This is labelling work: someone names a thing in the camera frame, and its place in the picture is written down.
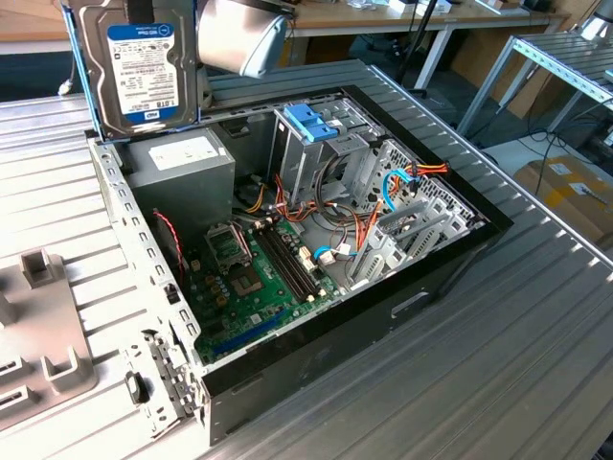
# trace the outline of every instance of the western digital hard drive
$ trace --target western digital hard drive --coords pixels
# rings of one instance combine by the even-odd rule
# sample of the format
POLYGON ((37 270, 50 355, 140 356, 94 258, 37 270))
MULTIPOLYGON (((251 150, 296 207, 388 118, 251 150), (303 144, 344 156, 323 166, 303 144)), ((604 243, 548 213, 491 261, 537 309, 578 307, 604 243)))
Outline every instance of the western digital hard drive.
POLYGON ((79 31, 103 138, 196 120, 192 0, 71 0, 66 13, 79 31))

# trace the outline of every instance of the blue hard drive label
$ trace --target blue hard drive label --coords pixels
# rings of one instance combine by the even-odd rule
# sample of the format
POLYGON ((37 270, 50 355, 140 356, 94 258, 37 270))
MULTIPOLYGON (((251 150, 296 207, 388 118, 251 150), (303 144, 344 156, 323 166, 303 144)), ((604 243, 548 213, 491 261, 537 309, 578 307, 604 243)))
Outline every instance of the blue hard drive label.
POLYGON ((120 108, 134 124, 162 121, 179 105, 177 71, 168 60, 171 24, 116 25, 107 31, 120 108))

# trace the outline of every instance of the power supply label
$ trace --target power supply label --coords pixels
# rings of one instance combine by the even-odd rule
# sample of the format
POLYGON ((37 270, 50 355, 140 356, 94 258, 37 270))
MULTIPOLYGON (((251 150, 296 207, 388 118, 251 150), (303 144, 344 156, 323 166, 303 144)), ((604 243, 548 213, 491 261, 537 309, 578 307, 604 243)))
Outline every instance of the power supply label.
POLYGON ((177 71, 169 62, 171 24, 115 25, 108 49, 122 113, 134 124, 164 120, 179 105, 177 71))
POLYGON ((155 167, 159 171, 165 171, 177 166, 214 158, 219 156, 219 153, 206 137, 200 136, 152 147, 149 149, 149 155, 155 163, 155 167))

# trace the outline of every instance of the wooden desk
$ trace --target wooden desk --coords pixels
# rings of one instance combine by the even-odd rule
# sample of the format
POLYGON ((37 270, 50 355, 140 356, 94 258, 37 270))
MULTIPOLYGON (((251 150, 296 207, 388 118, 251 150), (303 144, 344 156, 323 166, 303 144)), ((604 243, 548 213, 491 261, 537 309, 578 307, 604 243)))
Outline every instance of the wooden desk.
MULTIPOLYGON (((374 11, 356 10, 344 0, 338 3, 316 3, 304 0, 298 5, 296 36, 355 35, 386 32, 404 32, 411 23, 411 13, 399 14, 392 9, 377 6, 374 11)), ((428 30, 442 30, 450 25, 456 29, 510 27, 518 25, 549 25, 568 17, 567 13, 533 12, 525 16, 501 16, 465 0, 451 7, 449 14, 433 15, 428 30)), ((416 29, 421 23, 415 18, 416 29)))
MULTIPOLYGON (((360 11, 347 5, 345 0, 333 4, 303 1, 304 3, 297 8, 298 19, 294 31, 295 36, 299 39, 321 35, 408 32, 411 23, 411 13, 399 14, 381 6, 377 6, 374 11, 360 11)), ((555 32, 568 17, 569 14, 566 12, 532 12, 522 16, 502 16, 473 3, 472 0, 465 0, 462 5, 451 7, 449 14, 432 16, 430 19, 426 30, 438 33, 421 68, 416 87, 425 88, 428 85, 449 38, 455 30, 544 25, 547 26, 545 32, 551 33, 555 32)), ((416 30, 420 23, 420 17, 416 16, 413 30, 416 30)), ((301 52, 307 46, 298 44, 295 48, 301 52)), ((304 61, 300 56, 293 56, 291 62, 300 64, 304 61)))
MULTIPOLYGON (((345 0, 334 4, 303 1, 297 7, 296 43, 294 56, 290 59, 292 64, 304 62, 308 37, 406 32, 411 22, 410 13, 398 14, 382 6, 377 6, 375 11, 359 11, 348 6, 345 0)), ((1 11, 1 8, 0 5, 0 54, 70 49, 59 11, 55 21, 1 11)), ((546 25, 546 32, 554 32, 567 17, 566 13, 539 12, 525 16, 501 16, 472 3, 472 0, 465 0, 464 4, 452 7, 449 14, 433 16, 428 23, 427 30, 438 31, 438 34, 416 87, 427 86, 455 30, 546 25)), ((419 24, 420 18, 416 16, 414 29, 419 24)))

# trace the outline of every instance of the ribbed metal surface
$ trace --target ribbed metal surface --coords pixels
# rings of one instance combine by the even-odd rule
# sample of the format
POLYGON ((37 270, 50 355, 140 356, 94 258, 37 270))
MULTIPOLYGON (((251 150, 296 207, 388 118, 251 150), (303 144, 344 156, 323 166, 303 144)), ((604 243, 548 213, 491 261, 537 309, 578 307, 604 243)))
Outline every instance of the ribbed metal surface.
MULTIPOLYGON (((214 87, 230 104, 357 84, 515 225, 439 304, 206 458, 589 458, 613 427, 613 264, 376 70, 348 61, 286 69, 271 79, 227 77, 214 87)), ((150 444, 122 386, 117 348, 144 310, 108 225, 82 127, 65 123, 79 116, 86 120, 80 98, 0 105, 0 256, 7 264, 7 256, 47 244, 66 259, 101 383, 2 433, 0 451, 195 458, 204 453, 196 423, 150 444), (30 142, 37 126, 46 127, 49 143, 30 142)))
POLYGON ((516 38, 513 48, 598 102, 613 98, 613 46, 598 46, 575 33, 531 34, 516 38))

